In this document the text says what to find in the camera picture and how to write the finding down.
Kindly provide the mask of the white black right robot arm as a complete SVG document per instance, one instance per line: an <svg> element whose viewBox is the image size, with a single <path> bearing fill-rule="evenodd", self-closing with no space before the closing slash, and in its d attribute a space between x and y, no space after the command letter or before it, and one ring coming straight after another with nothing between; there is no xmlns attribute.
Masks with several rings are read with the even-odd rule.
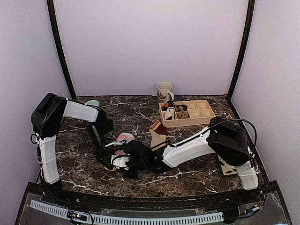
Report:
<svg viewBox="0 0 300 225"><path fill-rule="evenodd" d="M152 148L140 141L122 145L122 155L112 155L111 165L123 169L135 178L138 171L163 173L182 163L208 154L217 154L233 166L242 182L239 199L250 203L257 196L258 176L253 163L253 153L246 131L234 125L233 120L215 117L210 124L195 135L175 144L164 141Z"/></svg>

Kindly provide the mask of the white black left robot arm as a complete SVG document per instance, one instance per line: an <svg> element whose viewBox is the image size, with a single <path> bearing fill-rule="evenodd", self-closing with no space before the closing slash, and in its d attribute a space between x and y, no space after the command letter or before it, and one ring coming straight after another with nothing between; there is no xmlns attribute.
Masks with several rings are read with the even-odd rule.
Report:
<svg viewBox="0 0 300 225"><path fill-rule="evenodd" d="M33 141L37 145L37 158L41 167L41 181L45 185L48 197L55 204L66 201L62 191L62 181L56 160L56 138L65 118L88 122L89 134L95 147L93 155L108 170L114 168L111 163L113 152L108 148L105 135L113 131L113 121L98 106L79 103L65 97L47 93L31 115Z"/></svg>

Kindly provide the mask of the pink patterned long sock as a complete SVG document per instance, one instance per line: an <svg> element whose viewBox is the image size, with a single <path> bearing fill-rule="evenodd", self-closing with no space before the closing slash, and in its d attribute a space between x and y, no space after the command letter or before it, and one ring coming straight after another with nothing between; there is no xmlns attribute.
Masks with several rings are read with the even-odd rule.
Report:
<svg viewBox="0 0 300 225"><path fill-rule="evenodd" d="M125 144L134 141L135 138L130 133L121 133L116 141L108 143L105 145L107 150L111 151L110 168L105 166L107 171L116 171L118 169L129 170L127 162L129 162L129 156L124 152L123 147Z"/></svg>

